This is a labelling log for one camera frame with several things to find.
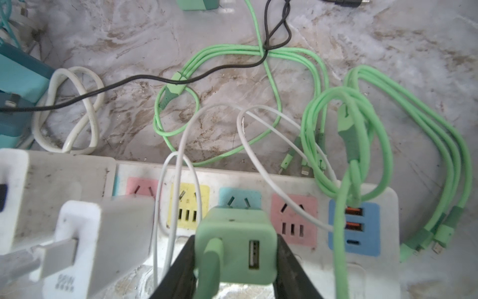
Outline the white square charger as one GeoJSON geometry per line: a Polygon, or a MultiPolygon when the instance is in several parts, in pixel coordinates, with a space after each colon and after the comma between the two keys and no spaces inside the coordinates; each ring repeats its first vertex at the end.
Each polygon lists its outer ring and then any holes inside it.
{"type": "Polygon", "coordinates": [[[61,207],[112,194],[113,158],[1,149],[1,254],[53,239],[61,207]]]}

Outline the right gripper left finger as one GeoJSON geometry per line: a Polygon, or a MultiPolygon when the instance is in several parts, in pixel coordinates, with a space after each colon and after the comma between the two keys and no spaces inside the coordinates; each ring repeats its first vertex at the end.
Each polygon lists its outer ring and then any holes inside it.
{"type": "Polygon", "coordinates": [[[150,299],[192,299],[196,290],[195,235],[185,243],[150,299]]]}

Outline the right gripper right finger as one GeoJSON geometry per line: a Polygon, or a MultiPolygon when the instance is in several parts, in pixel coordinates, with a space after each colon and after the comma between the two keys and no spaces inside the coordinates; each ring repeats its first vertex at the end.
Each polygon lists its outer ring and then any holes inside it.
{"type": "Polygon", "coordinates": [[[276,299],[323,299],[281,235],[278,235],[276,299]]]}

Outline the light green charger plug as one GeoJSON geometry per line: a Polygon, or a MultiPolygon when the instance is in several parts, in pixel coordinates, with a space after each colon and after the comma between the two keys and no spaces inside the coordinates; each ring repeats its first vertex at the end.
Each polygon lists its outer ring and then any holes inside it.
{"type": "Polygon", "coordinates": [[[177,0],[183,11],[206,11],[219,7],[219,0],[177,0]]]}

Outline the white rectangular charger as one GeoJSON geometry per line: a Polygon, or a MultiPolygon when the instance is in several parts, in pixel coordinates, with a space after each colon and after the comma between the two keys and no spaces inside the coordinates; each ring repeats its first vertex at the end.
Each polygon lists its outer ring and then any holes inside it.
{"type": "Polygon", "coordinates": [[[34,249],[39,266],[29,278],[43,281],[46,299],[89,299],[147,260],[153,219],[150,196],[67,201],[53,242],[34,249]]]}

